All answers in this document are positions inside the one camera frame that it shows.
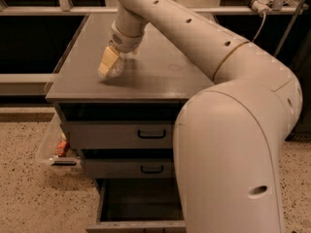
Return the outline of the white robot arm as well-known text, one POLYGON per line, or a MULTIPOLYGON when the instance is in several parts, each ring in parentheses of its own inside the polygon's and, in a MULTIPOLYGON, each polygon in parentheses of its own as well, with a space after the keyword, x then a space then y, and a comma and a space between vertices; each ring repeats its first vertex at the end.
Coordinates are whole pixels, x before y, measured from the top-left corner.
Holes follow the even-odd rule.
POLYGON ((247 39, 172 0, 118 0, 98 73, 138 48, 147 24, 212 86, 174 126, 175 173, 187 233, 285 233, 279 151, 302 109, 297 77, 247 39))

